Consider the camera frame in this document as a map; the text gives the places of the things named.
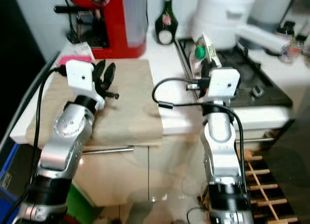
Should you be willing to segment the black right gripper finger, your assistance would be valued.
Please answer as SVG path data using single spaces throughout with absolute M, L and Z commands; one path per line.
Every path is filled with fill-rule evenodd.
M 204 78 L 210 78 L 211 71 L 221 67 L 220 60 L 204 59 Z

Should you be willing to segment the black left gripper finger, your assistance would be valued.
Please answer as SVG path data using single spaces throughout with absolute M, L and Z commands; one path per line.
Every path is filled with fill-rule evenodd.
M 116 64 L 111 63 L 106 69 L 106 90 L 110 89 L 111 83 L 115 76 Z
M 102 75 L 106 69 L 106 60 L 101 60 L 94 65 L 94 85 L 96 88 L 105 88 L 106 83 L 102 80 Z

